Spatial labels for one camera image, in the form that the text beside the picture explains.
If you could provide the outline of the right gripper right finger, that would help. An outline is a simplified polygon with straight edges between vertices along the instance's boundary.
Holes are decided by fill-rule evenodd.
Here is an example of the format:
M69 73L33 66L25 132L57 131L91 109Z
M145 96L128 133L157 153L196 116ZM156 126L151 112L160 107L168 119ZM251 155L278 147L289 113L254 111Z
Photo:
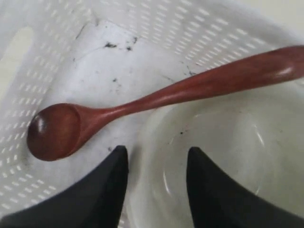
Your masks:
M186 185L196 228L302 228L304 219L258 197L199 147L188 151Z

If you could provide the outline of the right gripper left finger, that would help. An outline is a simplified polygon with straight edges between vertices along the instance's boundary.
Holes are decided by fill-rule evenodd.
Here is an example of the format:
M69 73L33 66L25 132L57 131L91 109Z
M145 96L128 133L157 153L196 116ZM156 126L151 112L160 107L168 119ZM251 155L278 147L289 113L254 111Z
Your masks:
M63 192L0 220L2 228L117 228L129 174L125 146Z

